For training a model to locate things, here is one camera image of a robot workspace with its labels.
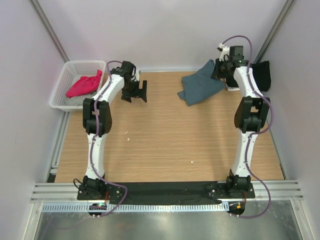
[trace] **wire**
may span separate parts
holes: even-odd
[[[243,203],[243,205],[246,205],[246,203],[247,203],[247,194],[246,194],[245,191],[243,192],[243,197],[244,197],[244,203]]]
[[[78,181],[78,183],[80,183],[81,185],[83,184],[82,182],[80,182],[78,179],[73,179],[73,185],[77,188],[77,189],[79,189],[79,187],[77,186],[77,184],[76,184],[76,182],[75,181]]]
[[[225,62],[227,61],[227,60],[226,60],[226,56],[228,57],[228,60],[230,60],[229,55],[228,55],[228,54],[225,54],[225,55],[223,55],[223,61],[225,61]]]
[[[105,193],[105,200],[104,200],[104,204],[107,204],[108,197],[109,197],[109,192],[107,191],[107,192]]]
[[[271,105],[271,103],[260,93],[258,93],[254,86],[253,86],[253,83],[252,83],[252,80],[251,80],[251,77],[250,77],[250,73],[249,73],[249,70],[250,70],[250,65],[251,65],[251,60],[252,60],[252,53],[253,53],[253,47],[252,47],[252,43],[250,41],[250,39],[246,36],[243,36],[243,35],[235,35],[235,36],[232,36],[232,37],[229,37],[227,40],[225,40],[222,44],[225,44],[227,41],[231,40],[231,39],[234,39],[234,38],[243,38],[243,39],[246,39],[250,45],[250,56],[249,56],[249,62],[248,62],[248,65],[247,65],[247,68],[246,68],[246,75],[247,75],[247,78],[248,78],[248,81],[249,81],[249,84],[250,84],[250,87],[251,87],[251,90],[253,91],[253,93],[255,93],[256,95],[258,95],[268,106],[269,106],[269,109],[270,109],[270,123],[269,125],[262,131],[260,132],[253,132],[251,133],[249,136],[248,136],[248,142],[246,144],[246,147],[245,147],[245,153],[244,153],[244,163],[245,163],[245,166],[248,170],[248,172],[253,176],[255,177],[265,188],[267,194],[268,194],[268,205],[266,206],[266,208],[259,214],[257,215],[253,215],[253,216],[242,216],[242,215],[235,215],[235,214],[231,214],[232,216],[235,216],[235,217],[239,217],[239,218],[242,218],[242,219],[254,219],[254,218],[258,218],[260,216],[262,216],[263,214],[265,214],[270,205],[271,205],[271,194],[270,194],[270,191],[267,187],[267,185],[265,184],[264,181],[262,181],[259,177],[257,177],[250,169],[249,167],[249,164],[248,164],[248,151],[249,151],[249,146],[250,146],[250,142],[251,142],[251,139],[252,139],[252,136],[253,135],[260,135],[260,134],[264,134],[265,132],[267,132],[272,124],[274,123],[274,109]]]
[[[102,97],[102,95],[107,91],[107,89],[110,87],[111,83],[112,83],[112,74],[110,72],[110,69],[109,69],[109,64],[111,63],[120,63],[122,64],[121,61],[109,61],[106,63],[106,69],[107,69],[107,72],[108,72],[108,75],[109,75],[109,82],[108,82],[108,85],[106,86],[106,88],[101,92],[101,94],[96,98],[96,100],[94,101],[94,104],[93,104],[93,108],[94,108],[94,114],[95,114],[95,120],[96,120],[96,133],[95,135],[92,137],[92,144],[91,144],[91,148],[90,148],[90,164],[91,164],[91,167],[92,167],[92,170],[93,172],[95,173],[95,175],[101,180],[101,181],[104,181],[106,184],[110,184],[110,185],[113,185],[115,187],[118,187],[118,188],[123,188],[124,189],[124,195],[122,197],[122,199],[119,201],[119,203],[113,208],[111,209],[110,211],[108,212],[105,212],[103,214],[100,215],[100,217],[104,217],[104,216],[107,216],[109,214],[111,214],[113,211],[115,211],[125,200],[127,194],[128,194],[128,188],[124,185],[120,185],[120,184],[117,184],[117,183],[113,183],[111,181],[108,181],[106,179],[104,179],[103,177],[101,177],[97,170],[95,169],[95,165],[94,165],[94,162],[93,162],[93,151],[94,151],[94,145],[95,145],[95,141],[96,141],[96,137],[99,135],[99,115],[98,115],[98,109],[97,109],[97,103],[99,101],[99,99]]]

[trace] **wooden surface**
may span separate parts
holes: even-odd
[[[105,176],[113,182],[223,181],[233,165],[238,130],[234,115],[239,91],[226,90],[187,106],[177,96],[181,77],[190,72],[143,73],[147,98],[111,104],[112,129],[104,148]],[[88,164],[88,139],[82,112],[71,114],[55,182],[82,180]],[[258,136],[252,171],[263,180],[283,175],[270,134]]]

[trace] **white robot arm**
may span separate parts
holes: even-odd
[[[136,71],[135,65],[129,61],[123,61],[121,67],[114,68],[110,72],[111,78],[109,76],[100,91],[92,98],[86,98],[83,101],[83,127],[87,133],[89,151],[88,165],[83,182],[79,186],[78,200],[90,200],[94,194],[98,196],[97,198],[101,198],[106,193],[106,185],[97,177],[97,174],[102,178],[105,177],[105,142],[112,127],[110,104],[117,93],[122,90],[121,99],[130,103],[131,98],[142,98],[147,102],[147,81],[143,81],[142,88],[139,89],[140,74]],[[98,134],[96,115],[93,114],[95,102],[98,110]]]
[[[216,59],[211,77],[218,79],[233,77],[242,95],[241,103],[234,116],[234,125],[238,128],[239,138],[235,161],[226,180],[227,188],[230,192],[247,192],[251,178],[245,163],[245,155],[250,167],[254,144],[258,136],[252,133],[257,133],[264,127],[269,106],[258,95],[262,94],[254,80],[252,68],[249,66],[248,69],[248,62],[244,60],[243,46],[228,47],[221,43],[218,50],[221,51],[221,55]],[[251,112],[252,107],[255,107],[257,111]]]

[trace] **black strip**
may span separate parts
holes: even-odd
[[[122,182],[128,188],[128,194],[122,204],[125,205],[210,205],[220,204],[221,200],[243,198],[243,193],[230,195],[226,183],[213,181],[199,182]],[[111,204],[118,204],[125,193],[123,188],[108,186]],[[249,198],[255,193],[247,192]]]

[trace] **laundry basket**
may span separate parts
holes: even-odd
[[[62,68],[58,81],[52,92],[49,105],[55,109],[66,112],[81,111],[83,106],[66,105],[66,93],[71,86],[82,76],[92,77],[97,75],[97,70],[102,71],[98,91],[101,89],[105,74],[106,62],[100,60],[67,61]]]

